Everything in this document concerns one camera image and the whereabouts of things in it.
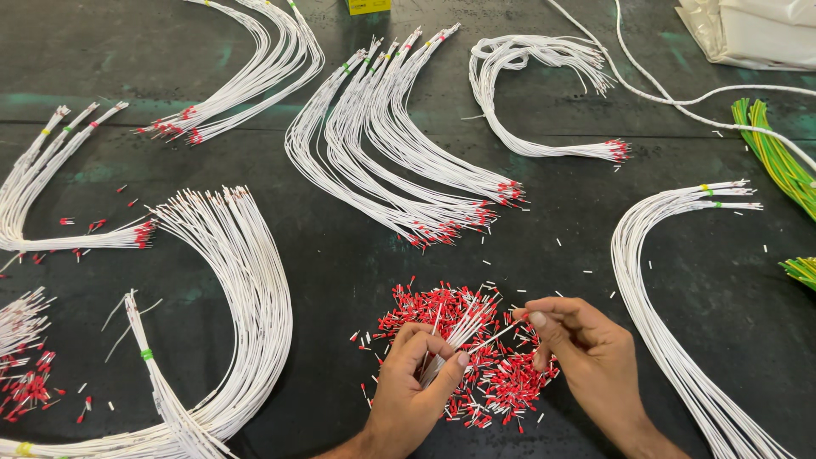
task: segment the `wire bundle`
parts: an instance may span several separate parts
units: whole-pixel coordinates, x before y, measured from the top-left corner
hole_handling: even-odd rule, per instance
[[[137,129],[137,132],[157,132],[155,137],[171,136],[170,140],[189,134],[188,144],[200,144],[254,117],[275,105],[278,101],[296,91],[314,78],[326,61],[317,39],[306,24],[294,2],[289,2],[294,19],[283,10],[264,0],[237,0],[245,7],[256,10],[269,18],[278,28],[280,38],[272,47],[266,28],[251,16],[235,11],[217,2],[207,0],[185,0],[213,7],[241,23],[255,40],[255,54],[243,69],[224,84],[209,99],[193,105],[177,114],[159,118],[151,126]],[[206,120],[227,109],[259,96],[292,75],[310,60],[309,67],[288,86],[274,95],[238,114],[203,124]]]
[[[419,130],[410,122],[407,112],[404,120],[399,123],[394,121],[401,116],[400,109],[404,112],[402,95],[410,89],[419,69],[439,43],[458,27],[443,29],[407,60],[408,50],[421,34],[418,29],[402,45],[393,42],[388,53],[380,52],[376,58],[374,55],[382,39],[373,38],[368,50],[355,53],[321,85],[286,131],[286,152],[307,179],[397,232],[398,237],[405,237],[416,247],[426,248],[434,243],[453,244],[453,239],[459,237],[462,228],[480,232],[481,227],[489,229],[495,215],[484,207],[490,202],[474,202],[472,198],[438,193],[389,172],[363,151],[363,127],[372,143],[386,156],[420,175],[478,192],[506,205],[517,207],[508,202],[511,199],[524,202],[521,184],[458,159],[448,161],[444,159],[444,155],[449,155],[447,152],[442,151],[444,155],[440,155],[426,148],[425,143],[437,147],[421,133],[415,135],[410,132],[408,126],[417,132]],[[331,114],[326,116],[336,92],[358,65],[359,70],[351,77]],[[394,97],[391,96],[393,87],[401,88]],[[391,101],[391,109],[388,103],[381,103],[383,100]],[[378,111],[378,104],[379,109],[384,110],[382,113]],[[310,151],[314,134],[319,134],[324,119],[326,159],[320,157],[319,149],[316,149],[315,155]],[[376,131],[373,126],[387,132],[401,126],[398,128],[400,134],[378,137],[378,132],[383,131]],[[375,176],[418,200],[392,192],[381,185]],[[358,193],[352,186],[363,190],[368,196]]]
[[[482,116],[487,118],[490,128],[512,151],[530,157],[573,155],[606,159],[616,163],[629,158],[627,156],[629,145],[620,139],[608,140],[602,144],[550,147],[519,139],[508,132],[496,117],[493,99],[499,71],[524,69],[530,56],[544,65],[571,68],[581,80],[585,93],[587,84],[584,78],[589,80],[596,94],[606,97],[606,90],[613,87],[612,82],[615,80],[601,71],[604,63],[601,53],[594,47],[585,46],[580,42],[594,44],[585,38],[504,35],[498,38],[483,38],[471,49],[468,77],[473,88],[473,96],[481,106]],[[484,62],[479,69],[480,59]]]
[[[407,111],[410,90],[419,71],[433,52],[451,34],[459,23],[436,33],[424,45],[406,57],[421,36],[416,29],[393,54],[374,94],[366,124],[371,143],[395,163],[421,176],[454,188],[485,196],[497,203],[518,207],[512,200],[525,202],[521,184],[491,171],[456,158],[428,139],[414,125]]]
[[[191,445],[185,442],[192,441],[193,436],[198,438],[202,432],[211,437],[213,445],[217,445],[213,439],[224,442],[235,435],[258,412],[281,374],[291,344],[289,288],[275,242],[252,195],[242,187],[224,188],[223,193],[213,194],[187,190],[151,211],[162,219],[165,231],[190,244],[206,259],[224,288],[235,329],[229,370],[218,387],[188,412],[189,418],[170,405],[159,408],[163,416],[172,412],[190,419],[186,424],[161,424],[80,443],[30,445],[30,454],[134,459],[200,457],[204,447],[192,445],[193,454],[188,449]],[[143,331],[136,332],[137,336],[139,333],[144,337]],[[162,391],[170,398],[169,388]],[[0,439],[0,455],[19,456],[15,454],[19,445]]]
[[[787,275],[816,290],[816,258],[800,256],[795,260],[779,263],[779,265],[787,271]]]
[[[739,124],[751,123],[754,127],[770,130],[768,124],[768,105],[757,100],[748,112],[749,99],[741,99],[731,105],[734,121]],[[810,218],[816,220],[816,180],[796,162],[788,153],[785,145],[776,137],[768,136],[756,131],[740,131],[743,139],[754,151],[756,157],[762,161],[765,170],[776,185],[808,212]]]
[[[609,55],[609,52],[606,50],[606,48],[603,47],[603,45],[601,45],[601,42],[598,41],[597,38],[595,38],[595,35],[592,35],[592,33],[589,30],[587,30],[586,27],[584,27],[577,20],[575,20],[574,17],[570,16],[570,13],[566,12],[566,10],[564,8],[562,8],[561,5],[559,5],[555,0],[548,0],[548,1],[558,11],[560,11],[561,14],[564,15],[564,17],[566,17],[568,20],[570,20],[570,22],[572,22],[575,25],[575,27],[578,27],[579,29],[581,29],[582,32],[584,32],[588,37],[590,37],[590,39],[595,43],[595,45],[598,47],[598,49],[601,50],[601,52],[603,53],[606,60],[609,61],[610,67],[612,68],[612,73],[617,78],[618,82],[620,82],[623,85],[623,87],[627,88],[629,91],[632,91],[635,94],[637,94],[640,97],[643,97],[645,99],[652,100],[653,102],[658,102],[660,104],[674,105],[674,107],[676,109],[680,110],[683,114],[685,114],[685,115],[689,116],[690,118],[695,119],[695,120],[697,120],[697,121],[699,121],[701,123],[705,123],[705,124],[707,124],[709,126],[719,127],[720,129],[734,129],[734,130],[741,130],[741,131],[759,132],[759,133],[765,134],[767,136],[774,137],[774,138],[778,139],[779,141],[781,141],[783,144],[785,144],[789,149],[791,149],[793,151],[793,153],[795,153],[796,156],[799,157],[799,159],[804,161],[808,165],[808,167],[810,167],[810,169],[812,171],[816,172],[816,161],[814,161],[807,153],[805,153],[805,151],[803,151],[801,148],[799,148],[799,146],[797,146],[796,144],[794,144],[792,141],[790,141],[785,136],[782,136],[781,134],[778,134],[778,133],[776,133],[774,131],[771,131],[770,129],[766,129],[764,127],[750,126],[750,125],[747,125],[747,124],[719,123],[719,122],[716,122],[716,121],[712,121],[711,119],[708,119],[708,118],[703,118],[703,117],[701,117],[701,116],[699,116],[697,114],[693,114],[693,113],[691,113],[689,110],[687,110],[685,108],[685,105],[697,104],[698,102],[700,102],[702,100],[705,100],[709,96],[713,96],[714,94],[716,94],[718,92],[731,91],[731,90],[735,90],[735,89],[759,89],[759,90],[788,91],[788,92],[794,92],[794,93],[797,93],[797,94],[802,94],[802,95],[805,95],[805,96],[816,96],[816,91],[811,91],[810,89],[803,89],[803,88],[799,88],[799,87],[775,86],[775,85],[768,85],[768,84],[743,84],[743,85],[737,85],[737,86],[719,87],[719,88],[717,88],[717,89],[715,89],[713,91],[707,92],[706,94],[704,94],[704,95],[702,95],[702,96],[700,96],[700,97],[698,97],[697,99],[694,99],[694,100],[674,100],[668,94],[668,92],[666,92],[666,90],[663,89],[663,86],[661,86],[660,83],[649,72],[646,71],[646,69],[644,69],[640,64],[637,63],[637,61],[635,61],[635,58],[632,56],[632,54],[629,52],[629,49],[626,47],[626,43],[623,42],[623,35],[621,34],[622,17],[621,17],[621,13],[620,13],[620,0],[615,0],[615,6],[616,6],[616,10],[617,10],[616,33],[618,35],[618,43],[620,44],[620,47],[623,50],[623,53],[629,59],[629,62],[631,62],[632,65],[634,65],[635,68],[638,69],[638,71],[640,71],[641,74],[643,74],[643,76],[645,76],[646,78],[649,79],[650,82],[652,82],[654,87],[656,87],[658,89],[658,91],[660,91],[660,93],[663,95],[663,98],[657,97],[657,96],[652,96],[651,94],[647,94],[647,93],[633,87],[629,83],[627,83],[623,79],[623,77],[621,77],[620,73],[618,72],[618,69],[615,67],[614,62],[612,61],[612,58]]]
[[[101,117],[97,118],[96,121],[82,129],[63,146],[70,132],[97,107],[99,107],[99,104],[94,103],[82,111],[68,126],[62,128],[60,134],[57,135],[45,151],[40,154],[40,149],[45,139],[51,134],[51,131],[56,127],[57,123],[59,123],[65,115],[70,113],[68,107],[64,105],[57,108],[45,129],[40,132],[29,149],[14,163],[11,173],[9,173],[6,181],[3,182],[2,188],[0,188],[0,249],[27,252],[61,250],[76,247],[150,247],[150,235],[154,228],[150,222],[137,225],[139,221],[144,219],[143,217],[109,233],[88,234],[68,238],[51,238],[40,241],[29,241],[23,236],[25,217],[34,200],[48,184],[48,181],[56,174],[60,167],[62,167],[65,161],[77,151],[96,127],[119,110],[126,108],[127,104],[125,102],[119,102]]]
[[[28,343],[39,340],[40,333],[51,325],[51,322],[47,322],[47,315],[39,314],[56,297],[44,301],[43,290],[45,288],[40,287],[34,292],[27,292],[0,310],[0,376],[7,368],[24,364],[19,360],[7,359],[8,356],[25,349]]]
[[[611,253],[615,278],[632,320],[655,361],[697,421],[717,458],[792,457],[728,398],[683,350],[657,315],[641,275],[646,234],[666,217],[705,208],[761,210],[759,203],[719,203],[708,196],[750,196],[746,180],[664,191],[629,209],[615,228]]]
[[[173,393],[173,389],[162,376],[162,371],[153,359],[153,351],[148,347],[148,339],[142,328],[140,312],[136,307],[135,291],[125,295],[125,311],[131,321],[133,336],[139,343],[142,359],[150,372],[150,383],[153,385],[153,401],[156,409],[162,415],[162,419],[173,431],[173,435],[178,439],[180,446],[189,457],[210,457],[221,458],[221,452],[236,457],[229,452],[229,448],[224,446],[218,439],[213,438],[204,430],[193,417],[184,410],[179,399]]]

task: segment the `yellow box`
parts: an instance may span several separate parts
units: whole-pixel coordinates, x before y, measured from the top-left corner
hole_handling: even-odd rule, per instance
[[[348,2],[348,13],[354,15],[364,15],[366,13],[376,13],[377,11],[388,11],[391,9],[391,0],[346,0]]]

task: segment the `dark work table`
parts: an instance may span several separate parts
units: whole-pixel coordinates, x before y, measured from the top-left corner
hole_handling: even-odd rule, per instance
[[[249,12],[232,0],[220,1]],[[814,73],[709,64],[674,12],[675,2],[622,3],[630,51],[676,99],[741,83],[816,89]],[[747,178],[765,210],[744,216],[704,210],[665,220],[645,241],[642,259],[653,266],[643,273],[645,285],[660,317],[705,373],[791,453],[816,457],[816,293],[777,265],[816,254],[816,222],[775,186],[737,132],[723,131],[720,138],[709,126],[620,86],[606,98],[584,95],[573,71],[536,62],[499,76],[496,113],[510,131],[546,145],[622,138],[633,151],[618,172],[596,159],[525,158],[502,145],[484,119],[461,120],[480,113],[468,82],[468,57],[480,38],[579,36],[547,2],[394,0],[390,12],[355,17],[342,1],[298,5],[326,54],[323,71],[280,104],[193,148],[131,130],[206,99],[250,59],[254,43],[236,21],[180,0],[28,0],[4,2],[0,14],[0,175],[56,106],[73,109],[71,119],[94,100],[100,110],[110,106],[108,100],[131,103],[100,126],[44,189],[29,212],[27,238],[84,234],[88,222],[101,218],[116,227],[144,212],[128,207],[131,200],[140,199],[135,207],[155,205],[178,189],[248,185],[252,191],[281,252],[295,327],[284,373],[258,415],[228,442],[233,452],[242,458],[308,457],[357,432],[369,411],[360,383],[373,387],[377,364],[348,338],[360,328],[373,331],[377,317],[393,305],[391,287],[416,275],[416,291],[440,280],[469,287],[492,280],[516,305],[556,290],[586,299],[635,335],[641,394],[657,427],[692,457],[710,457],[621,296],[610,299],[617,290],[610,238],[625,211],[652,194]],[[619,50],[612,0],[563,6],[610,49],[632,85],[657,93]],[[273,24],[251,14],[277,40]],[[372,34],[402,40],[417,26],[430,35],[457,21],[459,32],[419,74],[410,115],[452,154],[522,182],[531,212],[497,208],[500,218],[484,244],[466,232],[456,247],[434,246],[423,254],[305,180],[286,157],[284,134],[326,76],[368,46]],[[729,122],[731,103],[743,96],[766,100],[771,126],[816,152],[813,99],[728,92],[692,111]],[[115,193],[124,184],[125,193]],[[77,224],[60,226],[65,216],[76,217]],[[224,293],[206,262],[168,233],[159,231],[151,250],[93,250],[80,264],[73,254],[57,252],[41,265],[28,260],[7,273],[11,278],[0,280],[2,305],[41,285],[59,297],[48,310],[53,324],[47,346],[57,352],[49,382],[69,395],[14,425],[0,421],[3,438],[67,443],[162,421],[132,336],[103,363],[126,327],[124,313],[100,329],[130,288],[139,289],[141,305],[164,298],[143,317],[144,327],[185,407],[210,393],[227,370],[233,327]],[[97,409],[76,424],[82,409],[76,390],[85,382],[83,394],[94,397]],[[116,411],[105,406],[109,400]],[[511,425],[466,430],[440,422],[414,457],[619,457],[563,377],[543,391],[539,412],[543,421],[534,426],[535,419],[525,420],[524,434]]]

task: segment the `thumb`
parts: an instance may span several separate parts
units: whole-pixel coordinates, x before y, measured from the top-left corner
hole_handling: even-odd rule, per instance
[[[456,387],[462,382],[462,375],[468,363],[470,363],[470,355],[465,351],[458,352],[448,359],[442,365],[436,379],[423,391],[424,402],[434,410],[438,409],[441,412]]]
[[[570,361],[583,357],[583,352],[572,344],[569,333],[556,320],[548,318],[541,311],[531,312],[528,319],[539,334],[541,345],[549,347],[563,365],[569,367]]]

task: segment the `green and yellow wire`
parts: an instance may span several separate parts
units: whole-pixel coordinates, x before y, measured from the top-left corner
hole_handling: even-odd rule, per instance
[[[731,105],[734,121],[737,124],[748,124],[750,121],[754,127],[770,130],[766,116],[767,104],[756,100],[749,113],[749,102],[749,99],[743,98]],[[778,139],[753,131],[740,131],[740,133],[756,157],[762,161],[765,170],[768,171],[776,185],[816,221],[816,189],[814,188],[816,180],[796,162]],[[779,264],[785,268],[787,275],[816,290],[816,258],[799,257]]]

